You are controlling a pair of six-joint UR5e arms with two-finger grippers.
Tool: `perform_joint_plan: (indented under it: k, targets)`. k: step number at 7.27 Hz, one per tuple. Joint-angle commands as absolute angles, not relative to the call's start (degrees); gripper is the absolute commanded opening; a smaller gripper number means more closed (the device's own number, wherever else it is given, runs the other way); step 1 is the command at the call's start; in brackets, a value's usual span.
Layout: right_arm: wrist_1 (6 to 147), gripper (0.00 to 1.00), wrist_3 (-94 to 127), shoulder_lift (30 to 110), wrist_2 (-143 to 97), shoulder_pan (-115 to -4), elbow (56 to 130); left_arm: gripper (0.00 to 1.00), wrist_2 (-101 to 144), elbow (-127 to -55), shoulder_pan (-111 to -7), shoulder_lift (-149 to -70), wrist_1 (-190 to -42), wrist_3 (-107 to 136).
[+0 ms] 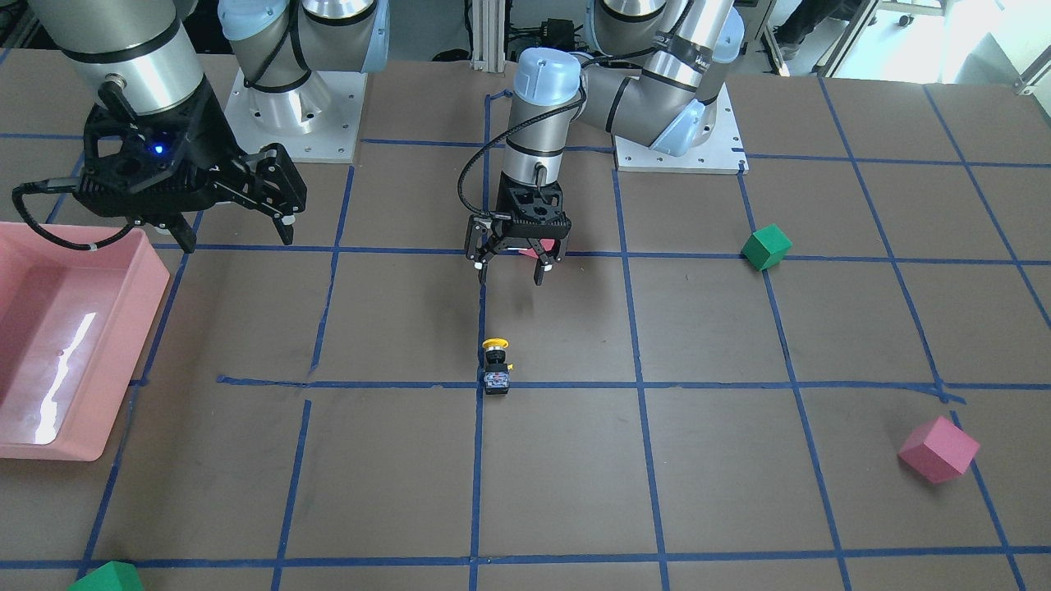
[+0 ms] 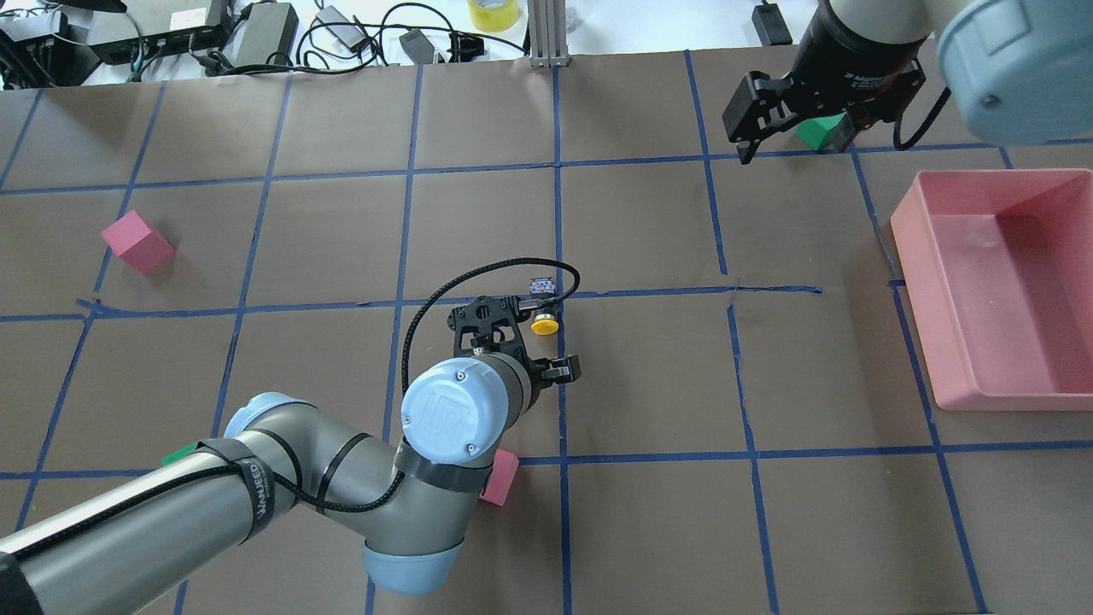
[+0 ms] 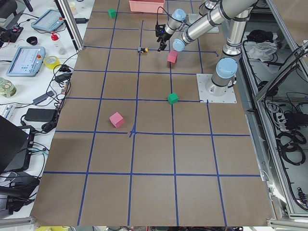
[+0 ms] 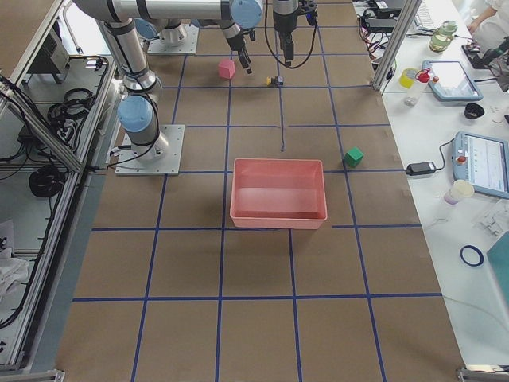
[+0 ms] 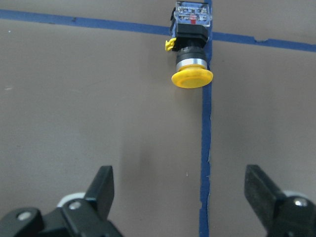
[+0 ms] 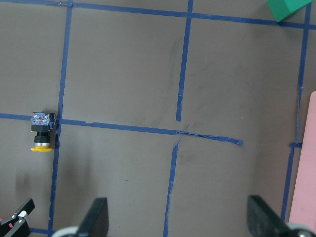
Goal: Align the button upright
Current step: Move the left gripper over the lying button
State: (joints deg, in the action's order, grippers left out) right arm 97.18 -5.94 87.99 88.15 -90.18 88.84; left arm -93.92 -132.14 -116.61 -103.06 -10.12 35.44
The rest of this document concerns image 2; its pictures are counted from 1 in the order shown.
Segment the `green cube near left arm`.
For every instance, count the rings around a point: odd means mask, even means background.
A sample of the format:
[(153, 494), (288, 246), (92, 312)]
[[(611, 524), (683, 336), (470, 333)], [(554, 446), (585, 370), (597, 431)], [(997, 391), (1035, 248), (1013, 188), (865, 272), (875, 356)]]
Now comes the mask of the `green cube near left arm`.
[(164, 458), (161, 459), (161, 466), (167, 468), (171, 464), (179, 462), (184, 458), (187, 458), (187, 456), (191, 456), (191, 453), (196, 451), (196, 448), (198, 448), (198, 443), (196, 442), (184, 445), (183, 448), (168, 453), (168, 456), (164, 456)]

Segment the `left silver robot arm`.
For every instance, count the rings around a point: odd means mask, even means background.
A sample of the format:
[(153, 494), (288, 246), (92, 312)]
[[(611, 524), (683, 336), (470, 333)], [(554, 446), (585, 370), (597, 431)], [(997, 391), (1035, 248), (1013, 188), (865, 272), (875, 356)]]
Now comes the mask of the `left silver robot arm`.
[(574, 355), (532, 359), (519, 326), (546, 323), (562, 296), (534, 291), (454, 307), (453, 358), (406, 387), (402, 438), (385, 441), (312, 402), (269, 392), (222, 437), (3, 539), (4, 614), (132, 614), (208, 563), (308, 507), (365, 541), (363, 568), (402, 595), (440, 588), (475, 504), (506, 493), (516, 461), (500, 440)]

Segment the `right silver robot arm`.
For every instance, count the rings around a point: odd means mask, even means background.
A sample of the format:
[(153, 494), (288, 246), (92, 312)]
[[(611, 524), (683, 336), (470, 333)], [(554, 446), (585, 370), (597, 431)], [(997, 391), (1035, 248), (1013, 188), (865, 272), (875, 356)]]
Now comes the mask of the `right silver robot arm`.
[(948, 102), (988, 144), (1090, 133), (1089, 1), (821, 1), (788, 73), (750, 71), (722, 110), (739, 159), (816, 118), (841, 117), (838, 151), (879, 122), (902, 125), (926, 82), (919, 50), (930, 38), (944, 87), (897, 150), (914, 147)]

